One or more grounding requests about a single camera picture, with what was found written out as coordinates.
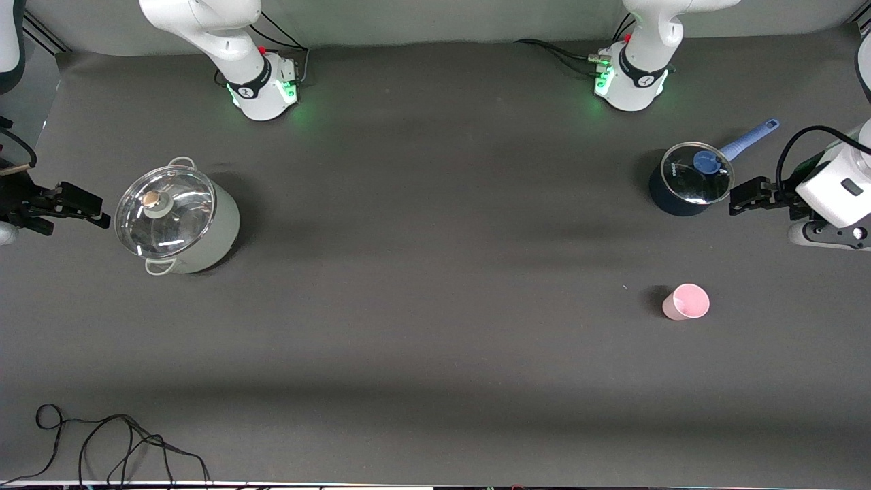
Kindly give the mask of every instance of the tabletop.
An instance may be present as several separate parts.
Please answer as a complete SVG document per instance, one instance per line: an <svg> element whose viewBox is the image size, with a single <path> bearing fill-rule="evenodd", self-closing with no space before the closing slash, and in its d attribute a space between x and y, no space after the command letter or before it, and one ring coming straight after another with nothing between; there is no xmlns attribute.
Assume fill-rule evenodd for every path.
<svg viewBox="0 0 871 490"><path fill-rule="evenodd" d="M688 39L637 113L535 46L325 48L265 123L205 56L61 58L37 183L112 213L186 155L241 231L196 275L148 276L73 220L0 248L0 477L47 460L33 413L52 402L129 413L216 480L871 486L871 255L791 244L783 209L678 218L646 190L682 141L779 119L734 162L744 181L804 126L865 121L859 42L854 25ZM662 316L683 282L710 294L704 318ZM85 434L41 479L76 478ZM125 446L101 432L86 477ZM156 451L135 466L165 480Z"/></svg>

